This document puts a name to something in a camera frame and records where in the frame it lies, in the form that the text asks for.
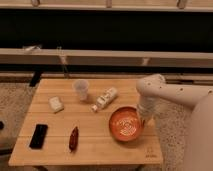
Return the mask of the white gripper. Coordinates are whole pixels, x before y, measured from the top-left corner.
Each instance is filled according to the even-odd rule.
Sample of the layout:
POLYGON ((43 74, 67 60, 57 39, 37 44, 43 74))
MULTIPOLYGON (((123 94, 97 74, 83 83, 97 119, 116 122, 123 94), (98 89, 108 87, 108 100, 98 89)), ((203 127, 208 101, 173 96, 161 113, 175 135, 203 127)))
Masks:
POLYGON ((154 112, 155 100, 153 98, 141 98, 137 104, 137 112, 143 121, 149 121, 154 112))

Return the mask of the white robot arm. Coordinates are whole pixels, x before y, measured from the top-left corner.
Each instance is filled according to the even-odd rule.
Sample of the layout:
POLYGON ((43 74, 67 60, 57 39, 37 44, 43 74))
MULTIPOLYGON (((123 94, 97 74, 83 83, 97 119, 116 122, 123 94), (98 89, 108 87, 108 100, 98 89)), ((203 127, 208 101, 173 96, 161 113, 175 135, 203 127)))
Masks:
POLYGON ((213 86, 168 84, 161 74, 141 78, 137 112, 147 123, 161 98, 192 110, 183 157, 183 171, 213 171, 213 86))

